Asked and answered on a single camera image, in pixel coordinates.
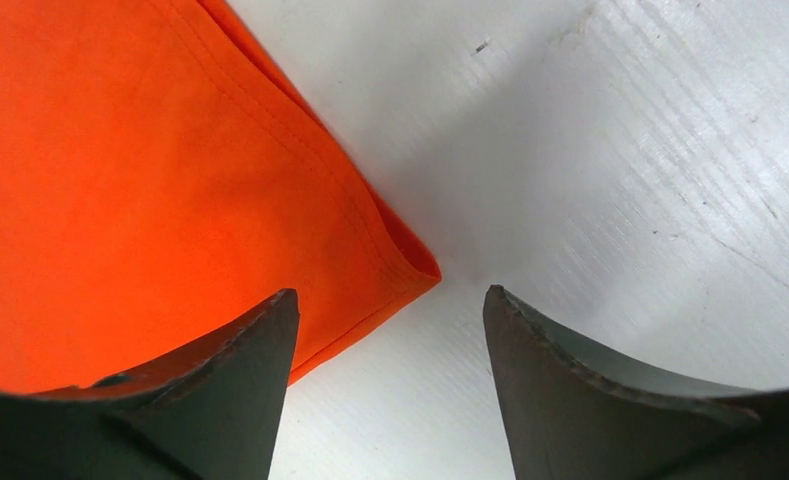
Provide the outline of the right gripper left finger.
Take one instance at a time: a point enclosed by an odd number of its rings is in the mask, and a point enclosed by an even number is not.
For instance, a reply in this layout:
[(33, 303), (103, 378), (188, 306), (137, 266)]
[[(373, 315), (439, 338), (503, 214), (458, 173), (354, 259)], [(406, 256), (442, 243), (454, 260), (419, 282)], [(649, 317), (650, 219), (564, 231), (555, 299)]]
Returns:
[(0, 479), (265, 479), (299, 327), (283, 289), (86, 387), (0, 392)]

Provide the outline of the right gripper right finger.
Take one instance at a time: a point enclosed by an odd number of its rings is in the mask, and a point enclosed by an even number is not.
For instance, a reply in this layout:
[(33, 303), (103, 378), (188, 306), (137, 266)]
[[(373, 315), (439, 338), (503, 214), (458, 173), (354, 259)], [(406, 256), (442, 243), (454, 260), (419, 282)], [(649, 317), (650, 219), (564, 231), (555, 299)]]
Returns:
[(519, 479), (789, 479), (789, 388), (753, 391), (636, 360), (500, 285), (483, 324)]

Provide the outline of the orange t-shirt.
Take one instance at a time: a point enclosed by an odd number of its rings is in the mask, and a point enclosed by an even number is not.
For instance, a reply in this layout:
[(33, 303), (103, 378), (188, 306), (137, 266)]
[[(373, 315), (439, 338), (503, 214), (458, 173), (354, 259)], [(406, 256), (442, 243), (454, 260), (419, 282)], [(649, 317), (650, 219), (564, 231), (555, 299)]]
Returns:
[(0, 390), (86, 386), (293, 288), (297, 380), (432, 254), (226, 1), (0, 1)]

